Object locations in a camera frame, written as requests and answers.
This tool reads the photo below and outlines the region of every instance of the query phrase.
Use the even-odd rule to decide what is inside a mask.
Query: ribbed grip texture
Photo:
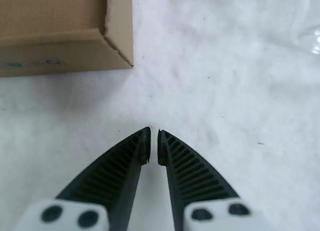
[[[57,199],[106,207],[110,230],[125,231],[141,166],[150,158],[151,131],[146,127],[100,156],[80,173]]]
[[[183,231],[184,208],[188,204],[238,197],[204,158],[164,130],[158,134],[158,163],[166,166],[176,231]]]

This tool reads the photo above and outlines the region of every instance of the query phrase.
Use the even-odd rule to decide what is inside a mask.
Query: white fabric
[[[151,126],[129,231],[174,230],[158,129],[277,230],[319,230],[320,56],[283,38],[296,1],[133,0],[133,70],[0,78],[0,229]]]

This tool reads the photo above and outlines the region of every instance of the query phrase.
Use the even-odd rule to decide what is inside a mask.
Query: cardboard box
[[[133,64],[132,0],[0,0],[0,77]]]

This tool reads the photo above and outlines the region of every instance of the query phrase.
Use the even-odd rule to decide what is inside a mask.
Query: cardboard box flap
[[[132,0],[108,0],[105,38],[133,66]]]
[[[0,39],[98,28],[107,0],[0,0]]]
[[[41,45],[54,43],[68,43],[79,41],[101,41],[108,45],[98,28],[87,30],[58,32],[48,34],[35,34],[28,36],[9,37],[0,39],[0,47],[24,46],[24,45]]]

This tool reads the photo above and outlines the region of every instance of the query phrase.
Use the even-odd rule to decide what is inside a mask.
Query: transparent plastic
[[[320,54],[320,0],[298,1],[290,38],[303,51]]]

